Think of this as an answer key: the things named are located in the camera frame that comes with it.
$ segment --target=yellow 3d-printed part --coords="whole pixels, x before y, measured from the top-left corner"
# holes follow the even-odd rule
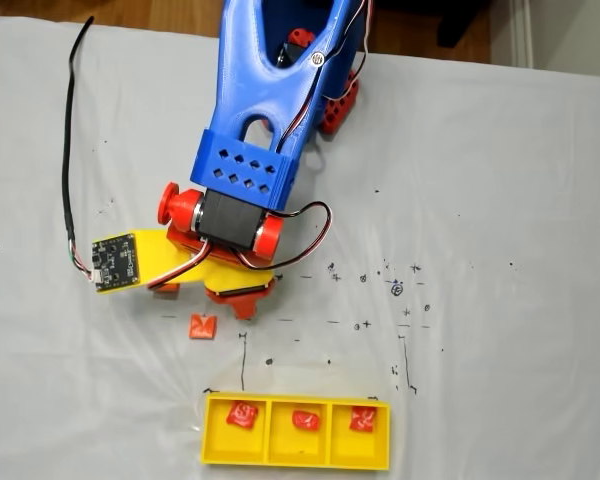
[[[237,401],[258,409],[251,428],[227,422]],[[350,428],[353,407],[375,408],[371,432]],[[318,430],[296,427],[297,410],[317,414]],[[368,399],[211,393],[200,458],[232,465],[387,470],[389,420],[389,404]]]
[[[132,230],[129,233],[133,234],[135,239],[138,282],[131,286],[107,290],[106,293],[146,285],[191,258],[189,252],[176,248],[167,239],[164,230]],[[203,282],[209,290],[222,293],[268,285],[272,279],[272,270],[247,270],[239,265],[208,257],[197,267],[168,283]]]

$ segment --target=red wheel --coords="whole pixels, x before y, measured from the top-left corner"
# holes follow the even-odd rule
[[[271,260],[276,253],[276,248],[278,248],[283,225],[284,220],[282,218],[267,215],[264,222],[262,222],[262,231],[253,246],[253,253],[260,258]]]

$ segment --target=wooden floor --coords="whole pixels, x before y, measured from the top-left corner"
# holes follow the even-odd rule
[[[96,23],[215,37],[221,0],[0,0],[0,15]],[[489,15],[480,12],[454,49],[436,45],[439,17],[375,12],[370,50],[378,53],[489,63]]]

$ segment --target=wire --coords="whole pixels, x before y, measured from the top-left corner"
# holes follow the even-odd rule
[[[260,270],[260,271],[262,271],[262,270],[275,270],[276,268],[288,267],[289,265],[293,265],[294,263],[298,263],[299,261],[305,259],[309,255],[311,255],[311,253],[313,253],[313,251],[316,248],[318,248],[320,246],[320,244],[322,243],[322,241],[324,240],[324,238],[327,236],[327,232],[331,228],[331,224],[333,223],[333,212],[331,211],[331,208],[329,208],[329,205],[327,205],[324,202],[316,201],[316,202],[311,202],[311,203],[305,205],[300,210],[297,210],[295,212],[289,212],[289,213],[287,213],[287,212],[276,212],[276,211],[269,212],[270,215],[273,215],[275,217],[279,217],[279,218],[293,218],[293,217],[297,217],[299,215],[302,215],[304,212],[306,212],[307,210],[309,210],[309,209],[311,209],[313,207],[322,207],[322,208],[324,208],[325,212],[327,213],[327,220],[324,222],[324,227],[322,227],[322,230],[320,231],[320,233],[318,234],[318,236],[316,237],[316,239],[311,243],[311,245],[309,245],[299,255],[296,255],[295,257],[293,257],[293,258],[291,258],[289,260],[285,260],[284,262],[276,263],[274,265],[268,265],[268,266],[264,266],[264,267],[258,267],[256,265],[253,265],[251,262],[249,262],[249,260],[247,259],[247,257],[245,257],[242,252],[239,252],[237,250],[233,250],[233,254],[238,259],[238,261],[243,266],[247,267],[249,270]]]
[[[90,282],[93,282],[94,276],[91,270],[85,265],[78,248],[76,246],[76,235],[73,226],[73,214],[71,213],[71,198],[69,196],[69,160],[71,158],[71,118],[73,114],[73,91],[76,83],[76,76],[74,71],[73,60],[78,51],[78,47],[82,42],[82,37],[87,32],[87,29],[93,23],[93,17],[89,17],[85,24],[82,26],[80,33],[78,34],[71,53],[69,54],[69,87],[67,88],[67,103],[65,107],[64,115],[64,149],[62,155],[62,207],[64,210],[64,224],[67,229],[67,238],[69,240],[69,257],[73,262],[74,266],[80,270]]]
[[[338,98],[331,98],[331,97],[327,97],[326,95],[323,95],[323,97],[326,98],[327,100],[332,100],[334,102],[337,102],[337,101],[342,100],[347,95],[349,95],[349,92],[351,91],[351,88],[353,87],[354,83],[358,81],[358,78],[360,77],[360,72],[362,72],[362,68],[364,67],[364,64],[367,60],[367,55],[369,55],[369,32],[371,32],[371,12],[373,11],[373,0],[362,0],[362,3],[360,4],[360,8],[365,4],[365,2],[367,4],[367,15],[366,15],[366,19],[365,19],[364,40],[362,42],[363,47],[364,47],[364,53],[362,55],[362,60],[360,61],[360,65],[358,65],[358,68],[356,69],[356,73],[354,74],[353,78],[349,82],[349,86],[344,91],[344,93],[342,95],[340,95]]]
[[[342,34],[342,40],[339,42],[338,46],[336,46],[325,57],[325,64],[326,64],[326,62],[328,60],[337,56],[340,53],[340,51],[344,47],[344,44],[347,41],[347,37],[349,35],[349,30],[350,30],[351,26],[354,24],[356,19],[360,16],[360,13],[362,12],[365,4],[367,5],[367,15],[366,15],[365,35],[364,35],[364,52],[365,52],[364,56],[362,57],[362,60],[360,62],[360,65],[358,66],[358,69],[356,70],[354,77],[352,78],[351,82],[349,82],[349,87],[342,94],[342,96],[340,96],[338,98],[330,98],[330,97],[327,97],[326,95],[324,95],[324,97],[327,100],[339,101],[340,99],[346,97],[349,94],[349,91],[351,90],[351,87],[353,86],[353,84],[358,80],[358,77],[360,76],[360,72],[362,71],[362,67],[365,64],[367,54],[369,53],[368,39],[369,39],[369,32],[371,31],[371,12],[373,9],[373,0],[361,0],[360,5],[358,6],[358,9],[356,10],[356,13],[354,13],[353,17],[351,17],[351,20],[349,21],[349,23],[347,24],[347,26],[344,29],[344,33]],[[282,150],[282,146],[284,145],[284,142],[287,141],[287,138],[289,138],[289,136],[293,133],[293,131],[298,127],[298,125],[300,125],[302,123],[302,121],[306,117],[307,112],[309,111],[309,105],[311,104],[311,100],[313,100],[313,94],[315,93],[315,89],[318,85],[318,80],[320,79],[321,73],[322,73],[322,67],[319,67],[313,76],[313,81],[311,82],[311,87],[309,88],[309,91],[307,92],[307,96],[305,97],[302,107],[300,107],[300,110],[298,111],[296,116],[293,118],[291,123],[287,126],[284,133],[280,136],[280,140],[278,140],[278,144],[276,145],[276,153],[280,153],[280,151]]]
[[[180,275],[188,272],[192,268],[197,267],[209,256],[212,247],[213,245],[208,240],[204,240],[200,251],[196,253],[195,256],[193,256],[189,261],[183,263],[179,267],[176,267],[172,270],[169,270],[168,272],[163,273],[159,277],[154,278],[148,283],[147,287],[149,288],[149,290],[155,290],[157,288],[162,287],[167,282],[178,278]]]

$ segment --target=blue 3d-printed part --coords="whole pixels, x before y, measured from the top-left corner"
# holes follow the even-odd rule
[[[340,53],[329,57],[340,45],[360,2],[334,0],[330,10],[306,3],[225,1],[216,107],[202,136],[191,181],[266,209],[284,209],[302,149],[322,116],[323,95],[342,93],[363,29],[361,16]],[[274,64],[277,48],[294,28],[311,30],[316,39],[296,63],[278,68]],[[327,60],[321,64],[316,53]],[[306,115],[280,144],[312,90]],[[273,132],[269,150],[243,141],[249,125],[262,119]]]

